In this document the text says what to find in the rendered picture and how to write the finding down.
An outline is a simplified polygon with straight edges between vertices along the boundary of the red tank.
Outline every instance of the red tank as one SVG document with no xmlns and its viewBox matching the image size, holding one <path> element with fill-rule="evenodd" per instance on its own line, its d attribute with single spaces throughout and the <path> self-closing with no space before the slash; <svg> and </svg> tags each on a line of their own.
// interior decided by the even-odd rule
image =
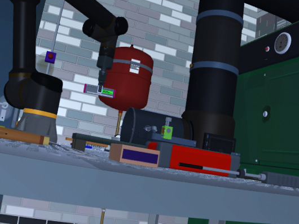
<svg viewBox="0 0 299 224">
<path fill-rule="evenodd" d="M 153 59 L 131 47 L 115 49 L 112 69 L 107 70 L 104 87 L 115 90 L 115 97 L 99 96 L 106 105 L 119 111 L 133 107 L 142 109 L 147 105 L 150 92 Z"/>
</svg>

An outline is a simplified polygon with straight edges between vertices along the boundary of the pressure gauge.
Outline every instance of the pressure gauge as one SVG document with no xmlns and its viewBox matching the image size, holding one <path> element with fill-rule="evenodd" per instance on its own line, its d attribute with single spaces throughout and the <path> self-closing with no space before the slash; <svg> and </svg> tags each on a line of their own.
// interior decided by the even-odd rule
<svg viewBox="0 0 299 224">
<path fill-rule="evenodd" d="M 277 54 L 284 54 L 288 51 L 289 47 L 291 46 L 291 35 L 287 32 L 281 33 L 275 41 L 274 49 Z"/>
</svg>

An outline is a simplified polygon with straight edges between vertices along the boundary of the purple box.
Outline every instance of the purple box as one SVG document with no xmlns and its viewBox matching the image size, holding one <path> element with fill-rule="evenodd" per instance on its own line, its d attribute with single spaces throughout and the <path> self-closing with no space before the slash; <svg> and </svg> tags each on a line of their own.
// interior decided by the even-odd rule
<svg viewBox="0 0 299 224">
<path fill-rule="evenodd" d="M 54 64 L 56 59 L 56 53 L 47 51 L 45 62 Z"/>
</svg>

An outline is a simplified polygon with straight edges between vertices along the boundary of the metal strap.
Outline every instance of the metal strap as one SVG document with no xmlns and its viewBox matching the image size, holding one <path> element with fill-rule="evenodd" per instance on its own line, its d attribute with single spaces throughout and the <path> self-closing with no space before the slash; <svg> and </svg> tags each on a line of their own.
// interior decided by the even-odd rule
<svg viewBox="0 0 299 224">
<path fill-rule="evenodd" d="M 215 62 L 215 61 L 199 61 L 199 62 L 194 62 L 193 63 L 193 67 L 190 68 L 190 72 L 193 69 L 196 68 L 218 68 L 218 69 L 225 69 L 227 71 L 230 71 L 234 74 L 237 75 L 237 77 L 239 76 L 239 70 L 230 65 L 230 64 L 226 64 L 226 63 L 221 63 L 221 62 Z"/>
<path fill-rule="evenodd" d="M 244 20 L 241 16 L 239 16 L 236 13 L 233 13 L 231 11 L 226 11 L 226 10 L 209 10 L 209 11 L 203 11 L 201 13 L 198 14 L 197 18 L 196 18 L 196 24 L 199 21 L 199 19 L 206 17 L 206 16 L 211 16 L 211 15 L 221 15 L 221 16 L 228 16 L 230 18 L 233 18 L 235 20 L 237 20 L 238 22 L 241 23 L 242 27 L 244 25 Z"/>
<path fill-rule="evenodd" d="M 134 64 L 134 65 L 140 66 L 141 68 L 144 68 L 144 69 L 150 71 L 153 74 L 153 70 L 149 66 L 146 66 L 146 65 L 141 64 L 141 63 L 137 63 L 137 62 L 134 62 L 134 61 L 131 61 L 131 60 L 118 60 L 118 59 L 114 59 L 113 62 L 114 63 Z"/>
</svg>

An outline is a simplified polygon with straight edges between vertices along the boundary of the blue-gray band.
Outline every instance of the blue-gray band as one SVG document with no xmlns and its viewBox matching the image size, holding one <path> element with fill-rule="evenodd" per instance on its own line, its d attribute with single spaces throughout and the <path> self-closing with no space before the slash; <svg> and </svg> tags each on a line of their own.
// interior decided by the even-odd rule
<svg viewBox="0 0 299 224">
<path fill-rule="evenodd" d="M 141 68 L 147 69 L 148 71 L 150 71 L 153 74 L 153 70 L 149 66 L 146 66 L 141 63 L 137 63 L 137 62 L 130 61 L 130 60 L 118 60 L 118 59 L 114 59 L 113 62 L 114 63 L 134 64 L 134 65 L 140 66 Z"/>
<path fill-rule="evenodd" d="M 239 70 L 230 64 L 215 62 L 215 61 L 199 61 L 199 62 L 194 62 L 192 64 L 193 67 L 190 68 L 190 72 L 196 68 L 218 68 L 218 69 L 225 69 L 227 71 L 230 71 L 236 74 L 237 77 L 239 76 Z"/>
<path fill-rule="evenodd" d="M 242 27 L 244 25 L 244 20 L 241 16 L 239 16 L 236 13 L 233 13 L 231 11 L 225 11 L 225 10 L 209 10 L 209 11 L 204 11 L 198 14 L 196 18 L 196 23 L 199 21 L 199 19 L 206 17 L 206 16 L 211 16 L 211 15 L 222 15 L 222 16 L 228 16 L 230 18 L 233 18 L 237 20 L 238 22 L 241 23 Z"/>
</svg>

